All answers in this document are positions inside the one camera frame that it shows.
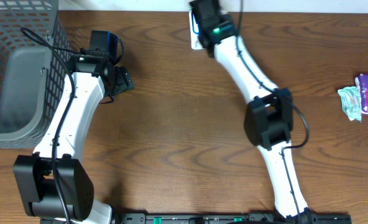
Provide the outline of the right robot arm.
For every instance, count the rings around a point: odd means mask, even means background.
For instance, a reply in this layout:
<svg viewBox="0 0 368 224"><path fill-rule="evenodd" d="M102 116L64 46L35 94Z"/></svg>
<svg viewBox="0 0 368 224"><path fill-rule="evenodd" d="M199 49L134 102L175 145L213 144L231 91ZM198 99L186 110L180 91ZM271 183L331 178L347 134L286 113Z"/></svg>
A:
<svg viewBox="0 0 368 224"><path fill-rule="evenodd" d="M190 12L198 26L198 41L230 75L246 102L244 130L261 153L274 190L277 222L309 223L310 210L304 199L292 159L292 151L303 147L292 143L293 115L301 118L305 136L309 125L293 104L287 88L279 88L260 69L241 36L243 16L234 22L217 0L190 1Z"/></svg>

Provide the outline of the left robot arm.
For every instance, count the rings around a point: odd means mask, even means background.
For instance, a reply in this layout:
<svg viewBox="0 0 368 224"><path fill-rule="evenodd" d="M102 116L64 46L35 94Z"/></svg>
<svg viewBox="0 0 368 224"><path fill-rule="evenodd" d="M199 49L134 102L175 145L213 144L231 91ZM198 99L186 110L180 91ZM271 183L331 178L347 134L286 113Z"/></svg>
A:
<svg viewBox="0 0 368 224"><path fill-rule="evenodd" d="M50 126L29 156L19 155L13 172L26 215L41 223L117 223L112 206L96 200L94 185L82 166L83 148L94 112L132 90L127 68L118 63L124 44L115 34L94 30L90 47L63 61L51 46L28 28L21 32L47 47L61 64L64 91Z"/></svg>

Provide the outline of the teal snack packet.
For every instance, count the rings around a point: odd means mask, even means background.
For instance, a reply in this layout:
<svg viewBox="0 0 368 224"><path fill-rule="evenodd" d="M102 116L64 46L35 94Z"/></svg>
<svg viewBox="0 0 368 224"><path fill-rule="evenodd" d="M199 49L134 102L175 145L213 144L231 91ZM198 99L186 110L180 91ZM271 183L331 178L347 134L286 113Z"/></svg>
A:
<svg viewBox="0 0 368 224"><path fill-rule="evenodd" d="M361 95L356 86L347 86L337 91L341 99L341 108L350 121L362 121Z"/></svg>

